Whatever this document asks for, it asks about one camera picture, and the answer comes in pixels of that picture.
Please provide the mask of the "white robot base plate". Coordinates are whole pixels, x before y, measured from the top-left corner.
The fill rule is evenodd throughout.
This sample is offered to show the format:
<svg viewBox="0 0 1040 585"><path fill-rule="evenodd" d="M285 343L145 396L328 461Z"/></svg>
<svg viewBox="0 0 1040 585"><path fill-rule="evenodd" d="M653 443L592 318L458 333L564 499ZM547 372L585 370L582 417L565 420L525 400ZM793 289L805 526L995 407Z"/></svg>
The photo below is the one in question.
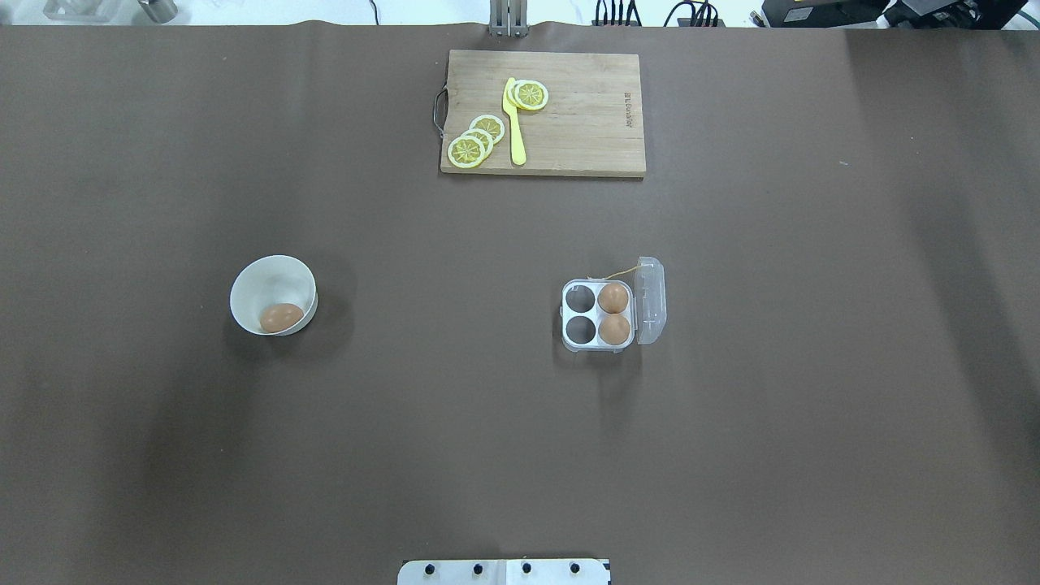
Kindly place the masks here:
<svg viewBox="0 0 1040 585"><path fill-rule="evenodd" d="M514 558L413 560L397 584L610 584L609 560Z"/></svg>

